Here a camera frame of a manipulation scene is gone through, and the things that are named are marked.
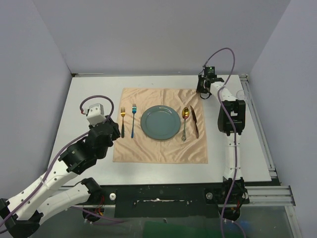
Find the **iridescent gold spoon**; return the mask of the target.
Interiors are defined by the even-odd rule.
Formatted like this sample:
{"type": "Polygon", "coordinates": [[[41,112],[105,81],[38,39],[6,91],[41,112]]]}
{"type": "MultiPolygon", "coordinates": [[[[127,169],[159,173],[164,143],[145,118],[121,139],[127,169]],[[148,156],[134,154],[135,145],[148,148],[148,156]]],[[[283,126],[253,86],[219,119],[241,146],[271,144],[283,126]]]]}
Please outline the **iridescent gold spoon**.
{"type": "Polygon", "coordinates": [[[190,116],[190,111],[187,107],[184,107],[182,110],[182,118],[184,119],[184,127],[183,127],[183,133],[182,133],[182,141],[186,141],[186,120],[190,116]]]}

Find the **peach satin cloth napkin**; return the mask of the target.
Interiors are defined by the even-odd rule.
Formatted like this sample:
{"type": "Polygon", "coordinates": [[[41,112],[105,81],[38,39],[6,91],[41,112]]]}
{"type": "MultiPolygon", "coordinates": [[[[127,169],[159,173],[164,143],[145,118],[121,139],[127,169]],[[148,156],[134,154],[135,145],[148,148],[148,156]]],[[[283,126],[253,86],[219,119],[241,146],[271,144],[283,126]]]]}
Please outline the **peach satin cloth napkin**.
{"type": "Polygon", "coordinates": [[[208,163],[207,133],[204,109],[199,94],[194,89],[171,88],[124,88],[119,108],[125,108],[125,136],[114,146],[113,161],[125,163],[165,163],[165,164],[206,164],[208,163]],[[137,105],[132,131],[132,104],[137,105]],[[165,105],[173,108],[178,115],[184,107],[193,107],[199,138],[196,138],[192,117],[186,120],[186,141],[182,141],[184,120],[179,132],[169,140],[159,141],[146,136],[140,125],[142,114],[150,107],[165,105]]]}

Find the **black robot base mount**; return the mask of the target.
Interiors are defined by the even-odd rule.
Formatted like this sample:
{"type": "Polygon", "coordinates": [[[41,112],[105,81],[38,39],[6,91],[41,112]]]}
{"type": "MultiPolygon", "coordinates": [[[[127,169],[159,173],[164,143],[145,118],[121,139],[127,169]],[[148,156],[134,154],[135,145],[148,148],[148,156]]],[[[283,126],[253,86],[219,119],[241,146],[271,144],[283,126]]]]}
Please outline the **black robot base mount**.
{"type": "Polygon", "coordinates": [[[225,205],[224,215],[240,214],[249,204],[247,189],[229,183],[188,183],[149,185],[103,185],[85,207],[102,204],[114,207],[116,218],[179,218],[204,216],[217,218],[225,205]]]}

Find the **blue fork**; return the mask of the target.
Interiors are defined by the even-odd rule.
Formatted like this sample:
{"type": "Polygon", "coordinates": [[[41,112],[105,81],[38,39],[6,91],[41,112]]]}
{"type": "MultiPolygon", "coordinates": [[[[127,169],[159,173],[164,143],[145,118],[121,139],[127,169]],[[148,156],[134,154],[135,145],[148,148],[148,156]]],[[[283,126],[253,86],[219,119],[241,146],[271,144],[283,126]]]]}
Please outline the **blue fork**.
{"type": "Polygon", "coordinates": [[[137,105],[132,104],[132,114],[133,114],[133,120],[132,120],[132,131],[131,131],[131,138],[134,138],[134,123],[135,123],[135,114],[137,112],[137,105]]]}

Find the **copper table knife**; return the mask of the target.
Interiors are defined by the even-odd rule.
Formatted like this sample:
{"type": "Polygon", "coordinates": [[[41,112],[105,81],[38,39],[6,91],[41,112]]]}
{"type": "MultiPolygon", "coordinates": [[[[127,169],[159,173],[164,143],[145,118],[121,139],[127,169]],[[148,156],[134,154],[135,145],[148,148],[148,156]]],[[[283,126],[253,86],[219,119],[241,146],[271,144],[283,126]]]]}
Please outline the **copper table knife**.
{"type": "Polygon", "coordinates": [[[200,134],[199,134],[198,126],[197,126],[196,114],[195,114],[195,111],[194,111],[192,106],[190,106],[190,109],[191,109],[191,113],[192,113],[192,117],[193,117],[193,121],[194,121],[195,135],[196,135],[196,138],[198,139],[200,134]]]}

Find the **gold fork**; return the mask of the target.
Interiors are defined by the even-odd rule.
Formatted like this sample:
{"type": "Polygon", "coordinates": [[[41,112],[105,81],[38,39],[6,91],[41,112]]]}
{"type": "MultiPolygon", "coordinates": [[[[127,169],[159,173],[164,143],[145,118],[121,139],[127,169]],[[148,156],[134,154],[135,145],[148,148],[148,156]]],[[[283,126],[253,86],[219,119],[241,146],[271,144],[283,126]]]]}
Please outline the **gold fork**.
{"type": "Polygon", "coordinates": [[[125,136],[125,126],[124,126],[124,117],[126,115],[126,111],[124,107],[121,107],[120,109],[120,115],[122,117],[122,124],[121,124],[121,137],[124,138],[125,136]]]}

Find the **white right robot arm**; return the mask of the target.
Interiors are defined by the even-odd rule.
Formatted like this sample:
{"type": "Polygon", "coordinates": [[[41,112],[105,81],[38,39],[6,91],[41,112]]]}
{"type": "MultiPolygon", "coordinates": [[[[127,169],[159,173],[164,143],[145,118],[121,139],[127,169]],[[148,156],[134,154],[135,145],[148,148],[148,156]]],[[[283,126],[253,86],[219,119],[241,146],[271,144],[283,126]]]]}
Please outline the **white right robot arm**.
{"type": "Polygon", "coordinates": [[[246,102],[226,88],[225,81],[216,75],[214,66],[203,66],[198,75],[196,92],[215,96],[220,103],[217,126],[226,139],[223,180],[235,183],[243,178],[239,146],[246,123],[246,102]]]}

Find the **teal round plate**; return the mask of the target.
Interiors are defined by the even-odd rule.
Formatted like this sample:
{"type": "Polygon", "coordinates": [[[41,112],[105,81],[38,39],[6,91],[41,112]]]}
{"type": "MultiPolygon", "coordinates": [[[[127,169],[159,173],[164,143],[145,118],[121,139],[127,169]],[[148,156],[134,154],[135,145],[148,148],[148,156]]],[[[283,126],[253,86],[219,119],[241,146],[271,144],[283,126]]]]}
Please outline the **teal round plate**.
{"type": "Polygon", "coordinates": [[[142,114],[140,125],[143,133],[149,138],[165,141],[179,132],[181,120],[173,108],[157,105],[148,108],[142,114]]]}

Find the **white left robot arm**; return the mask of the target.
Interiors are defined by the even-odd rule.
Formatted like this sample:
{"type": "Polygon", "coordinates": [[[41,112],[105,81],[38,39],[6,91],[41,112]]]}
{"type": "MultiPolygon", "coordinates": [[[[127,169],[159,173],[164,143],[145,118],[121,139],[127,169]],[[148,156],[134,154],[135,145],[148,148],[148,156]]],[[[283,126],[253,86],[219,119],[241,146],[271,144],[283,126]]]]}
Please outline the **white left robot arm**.
{"type": "Polygon", "coordinates": [[[101,187],[93,178],[85,178],[59,194],[56,191],[105,158],[119,137],[119,125],[111,118],[91,125],[89,131],[67,143],[30,186],[0,200],[1,225],[14,238],[28,238],[51,216],[80,203],[97,203],[101,187]]]}

